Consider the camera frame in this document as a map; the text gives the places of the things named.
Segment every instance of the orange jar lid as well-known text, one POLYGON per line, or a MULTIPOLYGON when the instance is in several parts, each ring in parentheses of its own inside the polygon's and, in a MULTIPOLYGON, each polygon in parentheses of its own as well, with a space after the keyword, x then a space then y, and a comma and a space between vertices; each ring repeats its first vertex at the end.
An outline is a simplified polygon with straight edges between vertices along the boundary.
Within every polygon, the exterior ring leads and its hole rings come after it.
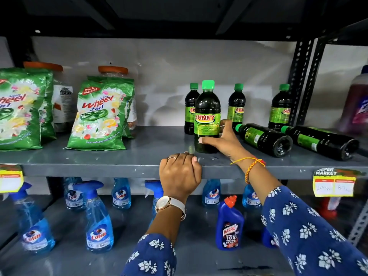
POLYGON ((124 67, 118 67, 118 66, 98 66, 99 72, 118 72, 121 74, 127 75, 128 69, 124 67))
POLYGON ((23 66, 25 68, 32 68, 32 69, 51 69, 57 72, 62 72, 64 70, 62 65, 45 62, 23 62, 23 66))

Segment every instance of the hand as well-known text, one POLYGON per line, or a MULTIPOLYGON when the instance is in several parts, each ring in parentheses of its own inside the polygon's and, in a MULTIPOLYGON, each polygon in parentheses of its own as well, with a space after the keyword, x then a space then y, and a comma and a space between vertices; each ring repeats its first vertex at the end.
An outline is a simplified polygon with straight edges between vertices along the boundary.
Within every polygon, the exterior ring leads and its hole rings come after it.
POLYGON ((188 152, 170 155, 160 162, 160 180, 165 196, 186 204, 188 196, 202 180, 202 166, 197 157, 188 152))
POLYGON ((199 142, 216 147, 221 153, 223 153, 225 156, 228 156, 232 161, 236 161, 245 157, 254 157, 240 144, 238 138, 232 130, 231 120, 221 120, 220 126, 224 126, 221 128, 223 131, 220 138, 203 136, 199 139, 199 142))

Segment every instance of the wristwatch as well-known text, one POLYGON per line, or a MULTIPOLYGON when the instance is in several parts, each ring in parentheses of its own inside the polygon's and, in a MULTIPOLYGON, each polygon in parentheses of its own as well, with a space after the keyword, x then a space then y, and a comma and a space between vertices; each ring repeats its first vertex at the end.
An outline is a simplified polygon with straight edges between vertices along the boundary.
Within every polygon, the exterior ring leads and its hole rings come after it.
POLYGON ((156 203, 156 207, 154 208, 156 210, 156 213, 161 210, 164 209, 168 206, 176 206, 177 208, 181 209, 183 212, 183 216, 182 216, 182 220, 183 221, 186 217, 186 208, 185 208, 185 204, 182 203, 180 200, 175 199, 175 198, 171 198, 168 196, 163 196, 161 198, 159 198, 159 200, 156 203))

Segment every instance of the left hand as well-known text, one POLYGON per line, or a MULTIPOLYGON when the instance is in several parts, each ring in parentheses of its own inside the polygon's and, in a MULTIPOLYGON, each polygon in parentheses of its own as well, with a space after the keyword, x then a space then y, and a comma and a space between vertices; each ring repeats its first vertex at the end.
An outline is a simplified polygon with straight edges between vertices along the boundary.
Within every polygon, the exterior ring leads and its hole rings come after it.
POLYGON ((202 180, 202 166, 193 154, 173 154, 161 160, 160 180, 165 196, 186 204, 188 196, 202 180))

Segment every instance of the wheel detergent packet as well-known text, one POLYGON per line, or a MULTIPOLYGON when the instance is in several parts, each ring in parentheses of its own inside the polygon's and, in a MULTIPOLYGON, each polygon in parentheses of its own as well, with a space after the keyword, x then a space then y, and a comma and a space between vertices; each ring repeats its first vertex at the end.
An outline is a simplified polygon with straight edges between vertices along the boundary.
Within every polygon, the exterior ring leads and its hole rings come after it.
POLYGON ((118 78, 118 77, 108 77, 108 76, 87 76, 88 80, 95 81, 95 82, 104 82, 104 81, 115 81, 116 83, 128 83, 131 87, 124 87, 124 111, 125 111, 125 120, 124 124, 122 125, 122 136, 123 138, 133 138, 130 133, 128 127, 128 117, 130 113, 130 106, 132 104, 132 97, 134 97, 134 79, 132 78, 118 78))
POLYGON ((40 126, 41 126, 41 140, 56 139, 56 134, 52 122, 54 120, 52 115, 52 94, 54 92, 54 75, 51 70, 48 69, 32 69, 26 68, 25 71, 28 74, 45 74, 46 76, 46 90, 44 95, 44 102, 42 103, 40 114, 40 126))
POLYGON ((0 69, 0 151, 42 148, 39 108, 46 87, 45 73, 0 69))
POLYGON ((67 149, 124 150, 122 125, 124 100, 129 83, 86 80, 78 94, 78 112, 67 149))

